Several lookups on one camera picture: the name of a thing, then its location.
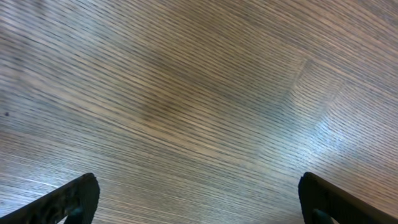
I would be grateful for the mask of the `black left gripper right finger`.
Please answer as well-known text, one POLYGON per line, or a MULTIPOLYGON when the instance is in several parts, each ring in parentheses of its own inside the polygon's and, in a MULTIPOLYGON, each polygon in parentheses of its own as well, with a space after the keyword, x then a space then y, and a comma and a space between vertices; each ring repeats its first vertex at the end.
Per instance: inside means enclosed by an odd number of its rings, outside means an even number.
POLYGON ((298 195, 305 224, 397 224, 397 219, 314 173, 300 178, 298 195))

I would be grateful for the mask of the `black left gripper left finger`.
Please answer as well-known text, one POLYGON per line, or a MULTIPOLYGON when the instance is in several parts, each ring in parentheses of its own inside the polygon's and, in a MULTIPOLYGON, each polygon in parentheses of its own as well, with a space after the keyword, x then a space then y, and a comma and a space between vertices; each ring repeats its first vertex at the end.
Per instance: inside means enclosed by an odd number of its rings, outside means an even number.
POLYGON ((1 224, 91 224, 100 197, 92 173, 86 173, 28 205, 1 217, 1 224))

